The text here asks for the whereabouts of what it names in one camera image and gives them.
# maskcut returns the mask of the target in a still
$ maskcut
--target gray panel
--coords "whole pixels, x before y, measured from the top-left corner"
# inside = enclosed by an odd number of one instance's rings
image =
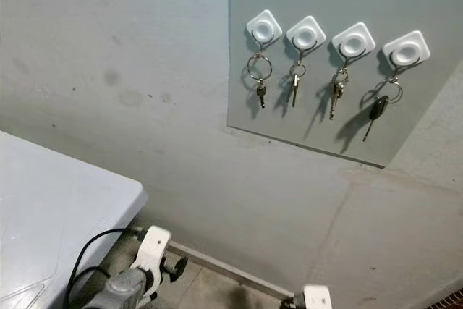
[[[294,109],[286,109],[286,81],[297,53],[287,39],[264,51],[275,68],[266,83],[265,109],[259,107],[255,82],[243,72],[257,49],[245,25],[263,9],[272,11],[284,32],[310,14],[327,35],[327,41],[305,57],[307,74],[301,78]],[[461,18],[461,0],[230,0],[229,126],[385,166],[462,58]],[[330,121],[327,86],[341,60],[328,42],[356,22],[367,25],[376,49],[349,66],[350,82]],[[388,107],[364,143],[371,102],[361,107],[360,101],[392,73],[380,49],[411,30],[422,31],[431,58],[400,76],[403,99]]]

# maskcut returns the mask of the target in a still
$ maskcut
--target tile floor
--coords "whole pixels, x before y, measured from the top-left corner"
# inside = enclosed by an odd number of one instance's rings
[[[139,242],[122,236],[105,257],[101,266],[110,274],[128,268],[133,262]],[[174,264],[179,256],[167,253],[168,264]],[[91,298],[95,288],[101,288],[104,279],[94,275],[81,291],[76,305],[82,305]],[[223,276],[196,263],[189,262],[183,275],[170,284],[168,277],[158,289],[158,299],[146,305],[145,309],[278,309],[280,301],[255,289],[242,286],[233,279]]]

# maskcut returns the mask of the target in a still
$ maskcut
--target key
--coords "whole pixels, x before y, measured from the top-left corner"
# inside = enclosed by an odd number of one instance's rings
[[[344,85],[340,82],[332,82],[331,83],[331,108],[330,108],[330,119],[334,117],[334,108],[336,107],[336,103],[338,99],[342,97],[344,94]]]
[[[389,96],[382,96],[381,98],[377,99],[376,102],[373,104],[373,108],[370,111],[370,125],[368,126],[367,132],[363,137],[363,141],[367,140],[367,136],[370,133],[371,126],[373,126],[373,123],[376,119],[379,119],[381,115],[384,114],[384,111],[386,110],[388,103]]]
[[[263,108],[266,107],[266,104],[263,101],[263,96],[267,93],[267,88],[261,83],[258,83],[258,88],[255,90],[256,94],[260,98],[260,106]]]
[[[297,74],[294,74],[294,78],[292,80],[292,89],[293,89],[293,95],[292,95],[292,107],[296,105],[296,94],[297,94],[297,89],[299,87],[299,76]]]

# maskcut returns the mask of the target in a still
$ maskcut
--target gray wall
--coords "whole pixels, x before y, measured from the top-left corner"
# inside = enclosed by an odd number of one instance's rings
[[[140,180],[175,240],[337,308],[463,279],[463,64],[389,168],[305,151],[226,126],[227,1],[1,0],[0,128]]]

